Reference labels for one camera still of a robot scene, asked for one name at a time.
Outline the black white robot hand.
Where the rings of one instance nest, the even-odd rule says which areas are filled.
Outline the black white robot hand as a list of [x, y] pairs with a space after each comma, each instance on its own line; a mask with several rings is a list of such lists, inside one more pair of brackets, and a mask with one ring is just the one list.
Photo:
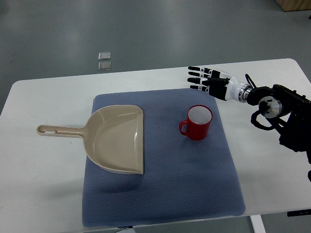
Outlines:
[[188, 70], [187, 81], [191, 89], [206, 92], [219, 100], [246, 102], [243, 96], [249, 85], [235, 76], [210, 68], [188, 67]]

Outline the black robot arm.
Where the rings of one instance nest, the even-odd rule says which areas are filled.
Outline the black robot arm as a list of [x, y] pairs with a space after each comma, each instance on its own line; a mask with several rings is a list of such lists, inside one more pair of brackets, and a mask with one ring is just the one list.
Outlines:
[[311, 101], [280, 84], [257, 87], [248, 74], [250, 85], [242, 97], [258, 110], [251, 115], [251, 123], [262, 130], [276, 130], [279, 143], [295, 152], [306, 152], [311, 161]]

